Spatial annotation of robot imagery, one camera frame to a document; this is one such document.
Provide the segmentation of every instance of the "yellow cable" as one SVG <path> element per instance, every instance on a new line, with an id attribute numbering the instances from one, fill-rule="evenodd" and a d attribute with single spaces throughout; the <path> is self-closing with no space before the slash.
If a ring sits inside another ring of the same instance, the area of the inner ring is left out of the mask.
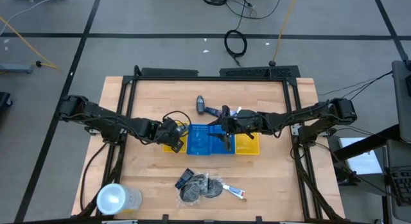
<path id="1" fill-rule="evenodd" d="M 286 24 L 287 24 L 288 18 L 289 18 L 290 15 L 291 15 L 291 11 L 293 10 L 295 1 L 296 1 L 296 0 L 293 0 L 293 1 L 291 2 L 290 7 L 288 8 L 287 16 L 285 17 L 284 23 L 283 23 L 283 25 L 281 26 L 280 34 L 278 35 L 277 47 L 276 47 L 276 49 L 275 49 L 274 57 L 273 57 L 273 59 L 272 59 L 273 61 L 275 61 L 275 58 L 277 57 L 278 50 L 279 50 L 279 48 L 280 48 L 280 43 L 281 43 L 281 35 L 283 34 L 283 31 L 284 31 L 285 26 L 286 26 Z"/>
<path id="2" fill-rule="evenodd" d="M 17 32 L 7 21 L 5 21 L 5 19 L 3 17 L 0 16 L 0 21 L 2 21 L 3 23 L 5 23 L 18 37 L 20 37 L 20 39 L 32 50 L 34 51 L 34 53 L 36 53 L 39 57 L 41 57 L 41 59 L 43 59 L 43 61 L 47 62 L 46 64 L 42 64 L 48 67 L 52 67 L 56 70 L 60 70 L 58 68 L 57 65 L 53 64 L 50 60 L 48 60 L 46 57 L 44 57 L 43 55 L 41 55 L 34 47 L 32 47 L 29 42 L 27 42 L 27 40 L 25 38 L 23 38 L 19 32 Z"/>

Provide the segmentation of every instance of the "blue plastic tray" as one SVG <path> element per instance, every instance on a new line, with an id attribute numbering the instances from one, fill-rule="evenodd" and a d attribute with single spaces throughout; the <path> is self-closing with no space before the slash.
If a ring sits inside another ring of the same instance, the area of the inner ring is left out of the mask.
<path id="1" fill-rule="evenodd" d="M 188 155 L 235 154 L 235 138 L 231 137 L 231 149 L 225 150 L 224 143 L 208 134 L 224 134 L 221 126 L 190 125 L 188 128 Z"/>

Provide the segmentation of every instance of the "wooden table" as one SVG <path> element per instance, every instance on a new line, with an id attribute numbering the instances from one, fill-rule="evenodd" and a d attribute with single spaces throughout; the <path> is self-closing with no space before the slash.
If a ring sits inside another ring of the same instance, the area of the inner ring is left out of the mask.
<path id="1" fill-rule="evenodd" d="M 100 106 L 116 111 L 121 81 L 122 77 L 106 78 Z M 298 78 L 297 82 L 302 107 L 315 104 L 318 99 L 313 79 Z M 166 113 L 181 110 L 188 114 L 193 123 L 209 123 L 214 120 L 213 116 L 200 116 L 196 112 L 195 100 L 198 95 L 203 95 L 206 106 L 213 108 L 228 105 L 232 109 L 241 106 L 254 111 L 286 112 L 282 83 L 138 81 L 132 117 L 160 121 Z M 295 109 L 291 87 L 290 97 Z M 185 120 L 178 114 L 171 117 Z M 323 137 L 319 137 L 318 142 L 327 144 Z M 101 145 L 100 136 L 91 137 L 85 163 Z M 259 155 L 192 156 L 185 153 L 164 153 L 159 145 L 143 146 L 137 139 L 128 138 L 121 183 L 140 189 L 143 202 L 138 211 L 116 217 L 160 220 L 163 214 L 169 214 L 171 220 L 253 221 L 256 216 L 262 216 L 264 221 L 303 221 L 295 162 L 290 157 L 292 144 L 288 127 L 279 139 L 259 134 L 259 145 Z M 85 203 L 100 188 L 107 150 L 108 148 L 94 159 L 87 172 Z M 344 217 L 329 152 L 314 146 L 311 148 L 311 158 L 319 191 L 336 213 Z M 244 190 L 247 201 L 223 191 L 222 195 L 213 199 L 202 197 L 198 205 L 179 206 L 174 184 L 186 168 L 222 177 L 227 184 Z M 311 193 L 308 188 L 306 190 L 310 214 L 314 218 Z M 72 213 L 79 212 L 77 192 Z"/>

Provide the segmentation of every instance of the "small white object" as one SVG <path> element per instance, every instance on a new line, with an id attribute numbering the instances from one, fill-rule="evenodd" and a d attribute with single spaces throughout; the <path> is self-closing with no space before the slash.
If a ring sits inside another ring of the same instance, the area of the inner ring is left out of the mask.
<path id="1" fill-rule="evenodd" d="M 98 193 L 97 208 L 103 214 L 113 215 L 125 210 L 137 210 L 142 199 L 140 190 L 112 183 L 103 187 Z"/>
<path id="2" fill-rule="evenodd" d="M 341 145 L 341 148 L 344 148 L 352 143 L 361 141 L 362 139 L 364 139 L 364 137 L 339 138 L 338 141 Z M 383 173 L 374 150 L 347 159 L 347 164 L 349 168 L 357 172 L 358 175 Z"/>

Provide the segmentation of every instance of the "black floor stripe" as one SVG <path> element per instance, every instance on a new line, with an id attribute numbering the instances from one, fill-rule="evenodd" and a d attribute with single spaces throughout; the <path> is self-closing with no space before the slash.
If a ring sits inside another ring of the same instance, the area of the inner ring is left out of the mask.
<path id="1" fill-rule="evenodd" d="M 408 59 L 407 54 L 405 53 L 404 48 L 401 44 L 401 41 L 398 38 L 397 33 L 390 21 L 390 18 L 388 17 L 387 12 L 385 11 L 383 3 L 381 2 L 381 0 L 375 0 L 375 2 L 377 4 L 378 9 L 380 10 L 381 16 L 384 19 L 385 25 L 387 26 L 388 31 L 390 32 L 392 39 L 397 47 L 399 56 L 401 57 L 402 60 Z"/>
<path id="2" fill-rule="evenodd" d="M 94 4 L 92 6 L 89 19 L 87 20 L 87 24 L 85 25 L 84 32 L 82 34 L 82 38 L 77 48 L 77 52 L 74 55 L 73 63 L 71 64 L 69 74 L 67 75 L 66 82 L 63 86 L 63 90 L 61 96 L 67 95 L 69 92 L 71 82 L 73 81 L 74 74 L 77 70 L 78 63 L 80 61 L 80 57 L 83 53 L 85 41 L 87 40 L 87 36 L 90 32 L 91 25 L 94 21 L 96 16 L 96 12 L 101 0 L 94 0 Z M 35 191 L 37 182 L 39 181 L 40 173 L 43 168 L 44 162 L 46 161 L 46 157 L 50 148 L 51 140 L 53 139 L 54 133 L 56 131 L 57 123 L 58 123 L 58 111 L 60 110 L 61 101 L 59 100 L 57 103 L 57 108 L 51 120 L 49 129 L 46 134 L 46 138 L 44 139 L 43 145 L 41 147 L 39 157 L 37 158 L 36 164 L 34 166 L 33 173 L 31 174 L 30 181 L 28 182 L 26 191 L 24 192 L 23 199 L 20 203 L 19 210 L 17 211 L 16 217 L 14 219 L 15 223 L 20 223 L 24 221 L 24 217 L 26 216 L 31 198 L 33 197 L 33 193 Z"/>
<path id="3" fill-rule="evenodd" d="M 81 38 L 82 33 L 21 33 L 27 38 Z M 175 34 L 133 34 L 133 33 L 90 33 L 87 38 L 99 39 L 224 39 L 225 34 L 175 33 Z M 278 39 L 278 35 L 244 34 L 248 39 Z M 14 33 L 4 33 L 1 37 L 17 37 Z M 399 36 L 399 40 L 411 40 L 411 36 Z M 281 39 L 292 40 L 392 40 L 391 35 L 282 35 Z"/>

